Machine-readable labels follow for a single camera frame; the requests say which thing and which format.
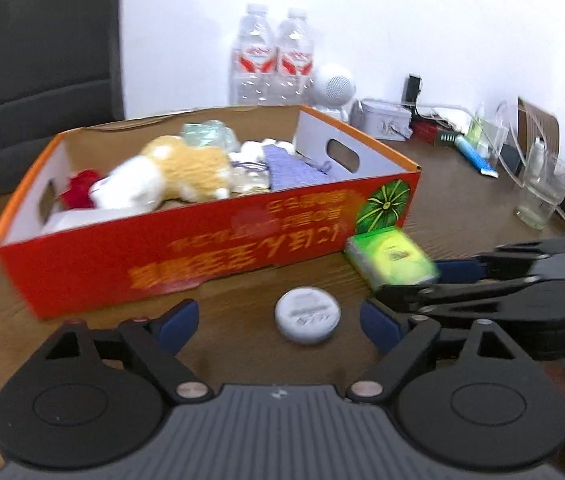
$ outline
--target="blue toothpaste tube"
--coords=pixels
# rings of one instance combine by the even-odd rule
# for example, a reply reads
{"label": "blue toothpaste tube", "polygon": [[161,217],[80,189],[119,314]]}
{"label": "blue toothpaste tube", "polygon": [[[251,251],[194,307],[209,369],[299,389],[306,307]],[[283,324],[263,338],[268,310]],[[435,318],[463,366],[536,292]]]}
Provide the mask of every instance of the blue toothpaste tube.
{"label": "blue toothpaste tube", "polygon": [[469,144],[469,141],[465,139],[464,135],[456,136],[454,144],[456,144],[457,150],[462,153],[480,173],[498,178],[498,172],[489,166],[485,159],[478,155],[478,152]]}

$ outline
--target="black office chair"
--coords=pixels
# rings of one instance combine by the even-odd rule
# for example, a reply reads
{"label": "black office chair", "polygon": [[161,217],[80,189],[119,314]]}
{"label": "black office chair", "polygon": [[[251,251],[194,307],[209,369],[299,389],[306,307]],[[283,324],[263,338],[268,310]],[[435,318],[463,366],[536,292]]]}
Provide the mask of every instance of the black office chair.
{"label": "black office chair", "polygon": [[0,194],[54,134],[123,118],[118,0],[0,0]]}

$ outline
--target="green tissue pack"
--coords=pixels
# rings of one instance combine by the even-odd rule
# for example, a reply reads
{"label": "green tissue pack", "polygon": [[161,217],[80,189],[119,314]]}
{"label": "green tissue pack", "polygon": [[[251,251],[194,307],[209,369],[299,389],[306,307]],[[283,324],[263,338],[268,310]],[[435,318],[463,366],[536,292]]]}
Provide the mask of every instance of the green tissue pack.
{"label": "green tissue pack", "polygon": [[439,276],[435,263],[397,227],[352,236],[344,252],[374,290],[433,283]]}

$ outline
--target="printed pumpkin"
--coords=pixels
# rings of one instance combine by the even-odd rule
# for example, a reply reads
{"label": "printed pumpkin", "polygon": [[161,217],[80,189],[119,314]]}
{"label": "printed pumpkin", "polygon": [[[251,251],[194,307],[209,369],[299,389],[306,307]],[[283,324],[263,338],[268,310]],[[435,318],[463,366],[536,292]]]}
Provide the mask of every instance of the printed pumpkin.
{"label": "printed pumpkin", "polygon": [[391,227],[405,211],[411,188],[404,180],[387,182],[365,202],[356,219],[356,233]]}

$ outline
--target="red box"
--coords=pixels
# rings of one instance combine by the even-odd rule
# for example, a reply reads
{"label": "red box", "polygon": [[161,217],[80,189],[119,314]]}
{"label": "red box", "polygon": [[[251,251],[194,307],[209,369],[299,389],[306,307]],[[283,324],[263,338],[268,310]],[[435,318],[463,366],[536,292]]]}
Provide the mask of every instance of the red box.
{"label": "red box", "polygon": [[[240,141],[295,138],[339,181],[40,234],[72,174],[106,174],[149,140],[207,120],[223,121]],[[39,317],[139,300],[341,251],[354,232],[396,216],[401,226],[419,176],[405,156],[308,107],[212,108],[79,128],[54,137],[11,197],[0,217],[0,262]]]}

